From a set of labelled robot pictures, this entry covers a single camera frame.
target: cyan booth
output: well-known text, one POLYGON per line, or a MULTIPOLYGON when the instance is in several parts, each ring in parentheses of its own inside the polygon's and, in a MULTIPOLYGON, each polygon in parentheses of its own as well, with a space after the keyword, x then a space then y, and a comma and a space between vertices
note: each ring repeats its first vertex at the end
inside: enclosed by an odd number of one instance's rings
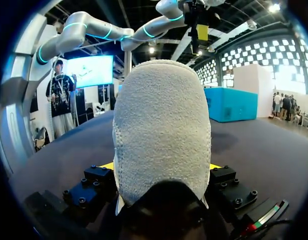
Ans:
POLYGON ((256 119, 257 94, 231 88, 205 88, 209 117, 220 123, 256 119))

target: person standing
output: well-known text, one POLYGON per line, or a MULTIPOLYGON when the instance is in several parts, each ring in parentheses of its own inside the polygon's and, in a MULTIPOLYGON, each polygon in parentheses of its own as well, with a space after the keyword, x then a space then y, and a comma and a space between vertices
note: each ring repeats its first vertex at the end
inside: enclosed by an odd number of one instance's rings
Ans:
POLYGON ((280 95, 279 92, 276 93, 276 96, 274 97, 274 102, 275 102, 275 109, 274 109, 274 116, 279 117, 280 115, 280 95))
POLYGON ((71 114, 70 92, 75 91, 77 77, 72 75, 74 82, 63 70, 63 61, 57 60, 55 63, 55 75, 48 83, 46 97, 51 102, 52 118, 56 138, 74 128, 73 117, 71 114), (50 96, 50 84, 52 82, 52 92, 50 96))
POLYGON ((285 94, 284 99, 282 100, 282 109, 280 111, 280 118, 283 119, 287 117, 287 110, 290 108, 288 96, 285 94))
POLYGON ((295 107, 297 106, 296 100, 294 99, 294 95, 291 96, 290 99, 290 121, 293 122, 295 115, 295 107))
POLYGON ((283 99, 284 99, 284 94, 282 93, 282 94, 280 95, 280 112, 281 112, 282 109, 283 109, 283 99))
POLYGON ((274 109, 275 109, 275 101, 274 101, 275 96, 276 96, 276 93, 273 94, 273 104, 272 104, 273 114, 274 114, 274 109))

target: gray fuzzy object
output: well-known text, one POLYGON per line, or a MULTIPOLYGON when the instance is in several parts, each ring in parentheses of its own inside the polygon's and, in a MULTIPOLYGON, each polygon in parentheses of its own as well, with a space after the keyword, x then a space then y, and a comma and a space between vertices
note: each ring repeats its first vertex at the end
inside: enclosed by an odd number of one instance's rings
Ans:
POLYGON ((171 60, 136 66, 117 98, 113 141, 116 185, 128 205, 162 180, 182 181, 203 199, 211 129, 196 72, 171 60))

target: blue led ring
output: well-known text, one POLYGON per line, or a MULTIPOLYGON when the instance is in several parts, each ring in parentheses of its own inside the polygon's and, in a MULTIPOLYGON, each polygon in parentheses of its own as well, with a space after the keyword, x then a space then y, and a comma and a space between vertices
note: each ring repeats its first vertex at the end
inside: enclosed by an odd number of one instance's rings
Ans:
POLYGON ((154 37, 155 37, 155 36, 153 36, 153 35, 150 35, 150 34, 146 31, 145 26, 143 26, 143 29, 144 29, 145 34, 146 34, 148 37, 150 37, 150 38, 154 38, 154 37))
POLYGON ((96 36, 96 35, 92 35, 92 34, 89 34, 89 33, 87 33, 86 35, 91 36, 91 37, 94 37, 94 38, 110 40, 110 39, 107 39, 107 37, 110 35, 110 33, 112 32, 112 30, 113 30, 113 25, 110 24, 110 29, 109 29, 108 33, 107 33, 105 36, 96 36))
POLYGON ((48 63, 48 61, 45 61, 45 60, 43 60, 43 58, 42 58, 42 47, 43 47, 43 45, 41 45, 41 47, 39 48, 39 51, 38 51, 38 57, 39 57, 39 60, 41 61, 41 62, 43 62, 43 63, 48 63))
POLYGON ((85 28, 87 28, 87 25, 84 24, 84 23, 82 23, 82 22, 73 22, 73 23, 68 24, 67 26, 65 26, 63 30, 65 30, 66 28, 71 27, 71 26, 73 26, 73 25, 79 25, 79 24, 82 24, 82 25, 85 26, 85 28))
POLYGON ((173 19, 170 19, 170 21, 177 21, 177 20, 180 20, 184 15, 182 14, 181 16, 177 17, 177 18, 173 18, 173 19))

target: display screen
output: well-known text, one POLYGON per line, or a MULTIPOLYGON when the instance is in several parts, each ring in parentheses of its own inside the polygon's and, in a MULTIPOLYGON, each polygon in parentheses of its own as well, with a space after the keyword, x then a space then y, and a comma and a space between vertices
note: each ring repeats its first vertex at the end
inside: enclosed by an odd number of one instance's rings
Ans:
POLYGON ((112 84, 113 56, 88 56, 68 60, 67 75, 77 76, 77 88, 112 84))

